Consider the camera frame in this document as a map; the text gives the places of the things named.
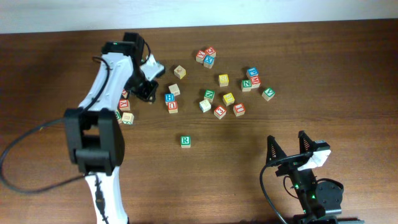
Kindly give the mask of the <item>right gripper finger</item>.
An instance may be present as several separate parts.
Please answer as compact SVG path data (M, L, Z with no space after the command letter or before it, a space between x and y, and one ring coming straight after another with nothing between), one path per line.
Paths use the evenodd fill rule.
M309 138L304 130L298 132L298 138L301 154L315 151L315 142Z
M279 146L274 136L267 137L266 166L274 167L287 162L287 155Z

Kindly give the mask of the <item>green R block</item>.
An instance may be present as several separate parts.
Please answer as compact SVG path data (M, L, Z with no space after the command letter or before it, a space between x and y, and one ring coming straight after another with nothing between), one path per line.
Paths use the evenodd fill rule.
M191 142L190 136L181 136L180 137L181 148L190 148L191 144L192 144L192 142Z

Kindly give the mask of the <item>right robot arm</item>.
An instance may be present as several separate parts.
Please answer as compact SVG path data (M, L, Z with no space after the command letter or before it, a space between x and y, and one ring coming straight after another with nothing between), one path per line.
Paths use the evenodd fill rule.
M264 182L264 171L276 167L276 176L289 178L299 200L302 215L293 217L294 223L337 223L336 216L342 213L344 186L342 183L322 178L317 179L313 170L322 167L331 154L330 145L324 140L313 141L305 133L298 132L300 151L287 156L274 136L267 137L266 164L260 173L260 185L265 198L282 223L286 221L277 211L268 196Z

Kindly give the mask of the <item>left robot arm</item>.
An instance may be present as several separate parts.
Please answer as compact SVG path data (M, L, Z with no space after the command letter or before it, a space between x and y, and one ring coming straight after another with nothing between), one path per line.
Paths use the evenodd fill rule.
M144 102L155 101L156 78L165 67L152 54L144 58L144 52L150 47L134 32L105 43L89 93L63 116L70 160L90 188L97 223L129 223L119 183L125 143L116 110L123 91Z

